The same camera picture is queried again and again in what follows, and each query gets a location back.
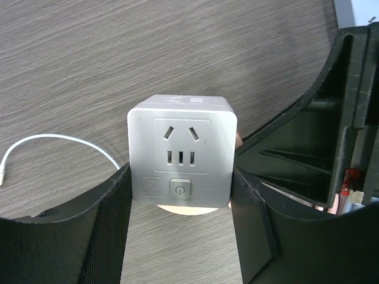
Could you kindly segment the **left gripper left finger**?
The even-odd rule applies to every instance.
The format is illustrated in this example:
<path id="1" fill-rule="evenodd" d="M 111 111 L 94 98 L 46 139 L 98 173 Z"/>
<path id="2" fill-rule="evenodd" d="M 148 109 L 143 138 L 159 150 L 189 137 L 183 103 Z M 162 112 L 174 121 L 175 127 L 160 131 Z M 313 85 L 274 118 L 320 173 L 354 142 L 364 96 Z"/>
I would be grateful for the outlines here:
<path id="1" fill-rule="evenodd" d="M 35 217 L 1 219 L 1 283 L 120 283 L 131 211 L 125 164 Z"/>

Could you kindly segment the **pink round socket base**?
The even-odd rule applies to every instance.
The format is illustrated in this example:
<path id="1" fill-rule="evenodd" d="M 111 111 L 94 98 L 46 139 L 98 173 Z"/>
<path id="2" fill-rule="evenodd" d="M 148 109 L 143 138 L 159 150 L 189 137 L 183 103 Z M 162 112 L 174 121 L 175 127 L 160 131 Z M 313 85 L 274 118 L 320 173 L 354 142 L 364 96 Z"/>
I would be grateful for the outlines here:
<path id="1" fill-rule="evenodd" d="M 159 208 L 173 214 L 185 215 L 185 216 L 204 215 L 204 214 L 209 214 L 217 210 L 217 208 L 168 206 L 168 205 L 159 205 Z"/>

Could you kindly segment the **white cube adapter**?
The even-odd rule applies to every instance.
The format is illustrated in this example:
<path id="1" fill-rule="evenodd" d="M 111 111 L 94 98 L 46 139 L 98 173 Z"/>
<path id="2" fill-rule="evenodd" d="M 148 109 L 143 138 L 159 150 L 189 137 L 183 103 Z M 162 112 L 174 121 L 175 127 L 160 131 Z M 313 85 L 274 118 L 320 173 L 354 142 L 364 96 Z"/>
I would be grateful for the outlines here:
<path id="1" fill-rule="evenodd" d="M 221 96 L 153 95 L 127 114 L 132 195 L 160 206 L 224 208 L 237 117 Z"/>

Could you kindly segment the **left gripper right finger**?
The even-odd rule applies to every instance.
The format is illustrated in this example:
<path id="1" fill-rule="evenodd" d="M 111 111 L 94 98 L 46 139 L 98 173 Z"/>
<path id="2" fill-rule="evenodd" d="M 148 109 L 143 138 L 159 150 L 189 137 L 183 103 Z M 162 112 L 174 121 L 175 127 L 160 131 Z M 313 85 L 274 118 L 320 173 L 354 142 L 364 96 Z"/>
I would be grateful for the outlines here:
<path id="1" fill-rule="evenodd" d="M 377 203 L 332 215 L 237 169 L 231 204 L 243 283 L 378 282 Z"/>

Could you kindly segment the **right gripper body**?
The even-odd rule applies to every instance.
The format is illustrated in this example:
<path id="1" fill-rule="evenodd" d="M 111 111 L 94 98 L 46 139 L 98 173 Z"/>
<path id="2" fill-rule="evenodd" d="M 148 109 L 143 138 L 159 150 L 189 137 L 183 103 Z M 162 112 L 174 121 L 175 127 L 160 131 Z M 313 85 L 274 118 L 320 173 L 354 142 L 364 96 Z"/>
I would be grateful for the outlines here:
<path id="1" fill-rule="evenodd" d="M 338 215 L 378 202 L 378 23 L 344 28 L 338 54 L 335 97 L 340 102 L 336 175 Z"/>

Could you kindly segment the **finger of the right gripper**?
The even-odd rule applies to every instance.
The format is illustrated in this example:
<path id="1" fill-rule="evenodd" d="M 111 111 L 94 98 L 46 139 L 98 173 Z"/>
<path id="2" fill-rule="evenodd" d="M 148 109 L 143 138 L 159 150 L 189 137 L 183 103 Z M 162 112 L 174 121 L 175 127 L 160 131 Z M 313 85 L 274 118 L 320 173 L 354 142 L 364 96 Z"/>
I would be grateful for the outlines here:
<path id="1" fill-rule="evenodd" d="M 358 132 L 372 123 L 372 27 L 340 29 L 311 87 L 236 151 L 237 167 L 326 207 L 340 191 Z"/>

